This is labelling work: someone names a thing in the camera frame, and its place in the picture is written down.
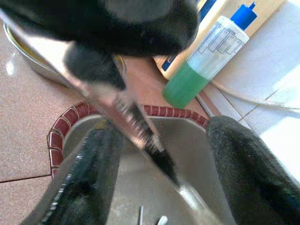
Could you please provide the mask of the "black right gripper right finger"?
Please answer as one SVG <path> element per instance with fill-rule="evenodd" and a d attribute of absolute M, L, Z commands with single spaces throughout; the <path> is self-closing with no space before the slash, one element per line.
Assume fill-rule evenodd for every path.
<path fill-rule="evenodd" d="M 223 115 L 210 118 L 206 132 L 236 224 L 300 223 L 300 183 L 258 134 Z"/>

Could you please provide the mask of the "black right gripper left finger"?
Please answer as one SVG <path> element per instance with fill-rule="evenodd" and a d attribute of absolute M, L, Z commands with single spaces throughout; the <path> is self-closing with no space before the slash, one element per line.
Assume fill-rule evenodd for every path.
<path fill-rule="evenodd" d="M 54 176 L 41 224 L 106 224 L 122 148 L 123 135 L 101 119 Z"/>

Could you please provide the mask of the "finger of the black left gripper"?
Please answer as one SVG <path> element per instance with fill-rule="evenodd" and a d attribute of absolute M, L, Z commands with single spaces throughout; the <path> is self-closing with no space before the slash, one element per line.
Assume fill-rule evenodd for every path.
<path fill-rule="evenodd" d="M 0 7 L 63 39 L 135 57 L 182 52 L 199 24 L 192 0 L 3 0 Z"/>
<path fill-rule="evenodd" d="M 64 64 L 72 75 L 89 83 L 107 83 L 124 90 L 126 85 L 114 57 L 104 50 L 96 51 L 79 43 L 69 47 Z"/>

